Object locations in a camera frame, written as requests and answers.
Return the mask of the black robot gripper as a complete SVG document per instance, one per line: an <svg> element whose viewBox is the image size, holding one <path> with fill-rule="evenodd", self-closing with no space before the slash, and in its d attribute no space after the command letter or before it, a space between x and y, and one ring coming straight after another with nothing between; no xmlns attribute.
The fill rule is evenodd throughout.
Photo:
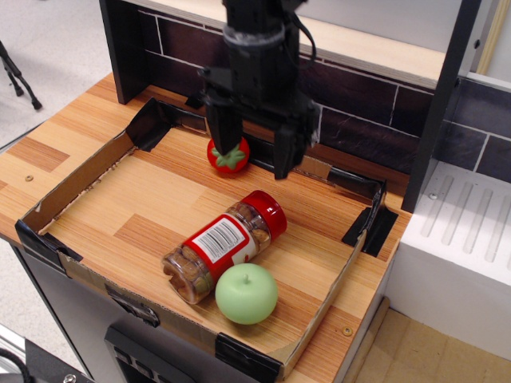
<svg viewBox="0 0 511 383"><path fill-rule="evenodd" d="M276 180L284 180L301 164L319 123L319 107L299 89L299 39L228 46L227 67L204 67L201 94L210 136L220 154L242 139L243 121L275 133L273 164Z"/></svg>

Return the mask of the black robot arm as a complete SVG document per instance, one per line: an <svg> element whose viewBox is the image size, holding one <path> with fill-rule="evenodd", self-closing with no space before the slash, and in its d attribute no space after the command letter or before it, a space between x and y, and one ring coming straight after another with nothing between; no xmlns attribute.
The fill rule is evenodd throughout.
<svg viewBox="0 0 511 383"><path fill-rule="evenodd" d="M226 155L249 120L274 132L277 180L301 164L319 127L319 106L299 89L300 1L225 1L229 66L200 71L210 136Z"/></svg>

